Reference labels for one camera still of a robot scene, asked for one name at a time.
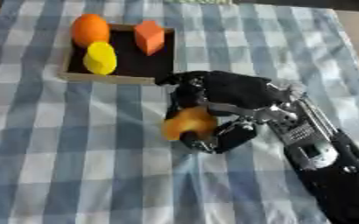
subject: orange cube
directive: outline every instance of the orange cube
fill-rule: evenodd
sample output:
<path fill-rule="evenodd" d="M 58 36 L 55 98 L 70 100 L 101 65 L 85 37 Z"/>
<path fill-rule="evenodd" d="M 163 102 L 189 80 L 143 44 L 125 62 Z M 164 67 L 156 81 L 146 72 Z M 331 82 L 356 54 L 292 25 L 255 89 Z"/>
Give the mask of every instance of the orange cube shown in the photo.
<path fill-rule="evenodd" d="M 137 46 L 148 56 L 159 51 L 165 44 L 165 31 L 155 21 L 146 20 L 135 27 Z"/>

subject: wooden tray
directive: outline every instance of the wooden tray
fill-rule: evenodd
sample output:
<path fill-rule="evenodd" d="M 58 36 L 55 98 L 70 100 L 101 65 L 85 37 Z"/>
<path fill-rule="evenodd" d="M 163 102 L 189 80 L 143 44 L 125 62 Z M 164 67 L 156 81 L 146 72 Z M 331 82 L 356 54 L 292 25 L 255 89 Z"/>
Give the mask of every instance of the wooden tray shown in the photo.
<path fill-rule="evenodd" d="M 133 29 L 135 25 L 111 24 L 109 43 L 117 56 L 116 70 L 109 75 L 90 73 L 82 59 L 86 49 L 73 42 L 66 51 L 59 77 L 68 81 L 100 81 L 118 84 L 153 84 L 156 77 L 172 73 L 174 64 L 174 29 L 165 28 L 165 45 L 151 56 L 145 55 L 136 45 Z"/>

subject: checkered tablecloth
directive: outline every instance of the checkered tablecloth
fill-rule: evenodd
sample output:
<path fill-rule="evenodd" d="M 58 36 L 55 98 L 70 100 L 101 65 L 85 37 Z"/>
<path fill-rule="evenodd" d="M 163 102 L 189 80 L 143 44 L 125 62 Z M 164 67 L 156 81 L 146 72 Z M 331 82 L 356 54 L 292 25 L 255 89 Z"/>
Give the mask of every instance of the checkered tablecloth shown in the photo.
<path fill-rule="evenodd" d="M 223 155 L 160 134 L 167 90 L 57 77 L 84 12 L 177 32 L 177 71 L 302 81 L 359 145 L 359 60 L 332 10 L 159 0 L 5 0 L 0 223 L 323 224 L 267 127 Z"/>

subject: robotic hand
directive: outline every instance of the robotic hand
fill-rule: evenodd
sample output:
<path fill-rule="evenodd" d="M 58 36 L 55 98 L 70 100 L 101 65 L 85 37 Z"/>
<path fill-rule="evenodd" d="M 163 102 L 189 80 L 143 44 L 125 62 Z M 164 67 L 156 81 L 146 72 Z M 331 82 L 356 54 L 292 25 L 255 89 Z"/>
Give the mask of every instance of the robotic hand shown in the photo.
<path fill-rule="evenodd" d="M 334 224 L 359 224 L 359 149 L 309 101 L 301 85 L 279 87 L 265 78 L 235 73 L 177 73 L 158 85 L 178 85 L 166 120 L 183 109 L 205 107 L 212 116 L 232 116 L 207 138 L 180 135 L 187 147 L 223 153 L 257 135 L 267 124 L 306 189 Z"/>

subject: yellow cylinder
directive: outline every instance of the yellow cylinder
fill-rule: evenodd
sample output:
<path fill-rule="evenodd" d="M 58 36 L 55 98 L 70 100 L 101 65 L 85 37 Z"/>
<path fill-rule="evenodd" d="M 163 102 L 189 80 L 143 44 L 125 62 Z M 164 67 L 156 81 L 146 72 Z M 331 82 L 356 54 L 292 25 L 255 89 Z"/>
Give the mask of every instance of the yellow cylinder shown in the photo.
<path fill-rule="evenodd" d="M 106 42 L 94 42 L 88 46 L 83 64 L 93 74 L 107 75 L 116 69 L 116 53 Z"/>

